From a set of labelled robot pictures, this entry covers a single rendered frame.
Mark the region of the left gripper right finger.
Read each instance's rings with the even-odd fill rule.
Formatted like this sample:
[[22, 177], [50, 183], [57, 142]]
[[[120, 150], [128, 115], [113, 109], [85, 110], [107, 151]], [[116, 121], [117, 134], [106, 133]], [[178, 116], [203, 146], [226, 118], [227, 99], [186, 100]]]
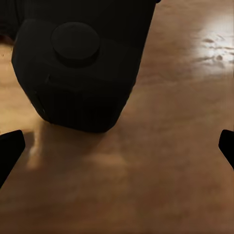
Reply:
[[234, 132], [222, 130], [218, 147], [234, 169]]

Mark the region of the digital camera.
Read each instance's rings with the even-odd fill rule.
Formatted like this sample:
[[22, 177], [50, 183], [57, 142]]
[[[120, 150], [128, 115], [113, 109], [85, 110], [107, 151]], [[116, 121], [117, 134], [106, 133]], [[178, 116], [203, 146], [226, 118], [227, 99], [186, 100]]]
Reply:
[[113, 128], [136, 83], [160, 0], [0, 0], [19, 85], [46, 121]]

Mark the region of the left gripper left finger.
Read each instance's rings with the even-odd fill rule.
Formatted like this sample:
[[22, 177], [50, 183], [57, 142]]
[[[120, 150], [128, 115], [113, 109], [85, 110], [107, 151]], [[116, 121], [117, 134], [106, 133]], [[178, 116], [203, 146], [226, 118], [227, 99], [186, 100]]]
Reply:
[[0, 188], [24, 149], [25, 141], [21, 130], [0, 136]]

